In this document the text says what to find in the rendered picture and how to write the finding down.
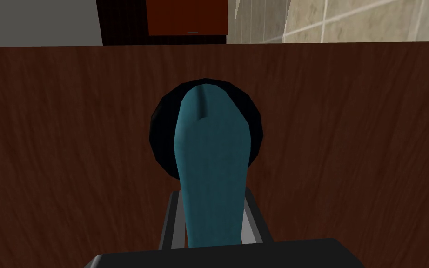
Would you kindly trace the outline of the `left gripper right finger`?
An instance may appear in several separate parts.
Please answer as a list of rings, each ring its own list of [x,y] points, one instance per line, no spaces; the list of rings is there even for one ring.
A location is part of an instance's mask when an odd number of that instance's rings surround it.
[[[251,190],[246,187],[241,229],[241,243],[270,243],[272,235],[255,201]]]

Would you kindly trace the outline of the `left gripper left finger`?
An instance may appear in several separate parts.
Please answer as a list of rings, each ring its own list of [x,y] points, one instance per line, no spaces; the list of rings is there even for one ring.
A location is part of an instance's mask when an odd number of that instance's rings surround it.
[[[159,250],[185,248],[186,223],[181,191],[173,191],[161,233]]]

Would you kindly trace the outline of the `teal and black door handle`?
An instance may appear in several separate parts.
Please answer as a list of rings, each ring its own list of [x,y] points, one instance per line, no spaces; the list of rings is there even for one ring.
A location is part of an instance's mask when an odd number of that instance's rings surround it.
[[[259,110],[230,82],[184,82],[161,98],[149,142],[158,164],[180,181],[191,248],[241,242],[248,168],[262,138]]]

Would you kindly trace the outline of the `red-brown wall cabinet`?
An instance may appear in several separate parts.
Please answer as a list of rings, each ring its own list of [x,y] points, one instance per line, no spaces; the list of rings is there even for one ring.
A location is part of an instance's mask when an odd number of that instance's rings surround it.
[[[228,0],[146,0],[151,36],[227,35]]]

